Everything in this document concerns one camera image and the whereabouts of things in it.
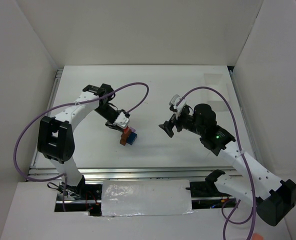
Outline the brown arch wood block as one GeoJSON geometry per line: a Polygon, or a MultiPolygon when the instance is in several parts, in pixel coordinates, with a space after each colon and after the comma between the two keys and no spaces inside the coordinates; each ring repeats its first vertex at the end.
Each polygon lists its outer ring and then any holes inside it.
{"type": "Polygon", "coordinates": [[[123,146],[125,146],[127,144],[127,140],[129,138],[130,133],[122,133],[120,136],[120,141],[119,143],[123,146]]]}

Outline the orange-red wood cube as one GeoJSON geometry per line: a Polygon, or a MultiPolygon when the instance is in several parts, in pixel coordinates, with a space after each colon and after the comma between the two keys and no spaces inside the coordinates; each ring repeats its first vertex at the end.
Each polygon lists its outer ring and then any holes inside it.
{"type": "Polygon", "coordinates": [[[127,132],[129,131],[129,128],[127,127],[127,128],[125,128],[124,130],[123,130],[123,132],[126,134],[127,132]]]}

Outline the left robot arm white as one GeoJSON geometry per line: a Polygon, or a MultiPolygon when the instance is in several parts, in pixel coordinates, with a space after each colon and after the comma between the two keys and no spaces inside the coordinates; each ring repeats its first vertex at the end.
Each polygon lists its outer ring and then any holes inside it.
{"type": "Polygon", "coordinates": [[[59,174],[65,174],[62,182],[73,194],[83,197],[86,193],[85,177],[74,161],[74,130],[92,111],[106,119],[105,125],[123,132],[129,125],[130,114],[124,109],[114,109],[110,101],[114,95],[100,97],[114,90],[108,84],[100,87],[87,85],[75,103],[53,117],[44,116],[39,123],[37,150],[55,166],[59,174]]]}

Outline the blue notched wood block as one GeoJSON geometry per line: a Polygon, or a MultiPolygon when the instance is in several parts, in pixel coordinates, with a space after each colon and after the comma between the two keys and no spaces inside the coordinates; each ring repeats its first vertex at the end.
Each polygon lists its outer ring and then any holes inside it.
{"type": "Polygon", "coordinates": [[[135,142],[135,140],[137,139],[137,134],[135,133],[135,132],[132,132],[129,136],[128,136],[128,138],[127,138],[127,140],[126,140],[126,143],[127,144],[129,144],[129,145],[132,145],[134,142],[135,142]]]}

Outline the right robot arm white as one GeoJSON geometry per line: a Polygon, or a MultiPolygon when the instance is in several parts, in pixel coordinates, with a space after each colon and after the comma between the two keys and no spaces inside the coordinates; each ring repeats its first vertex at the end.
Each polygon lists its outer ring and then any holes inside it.
{"type": "Polygon", "coordinates": [[[222,170],[206,177],[212,189],[256,206],[257,215],[275,227],[296,205],[296,184],[276,176],[243,149],[235,137],[217,124],[216,113],[208,104],[198,104],[190,113],[186,103],[170,104],[173,115],[160,125],[169,137],[187,130],[200,137],[201,144],[227,161],[245,180],[239,181],[222,170]]]}

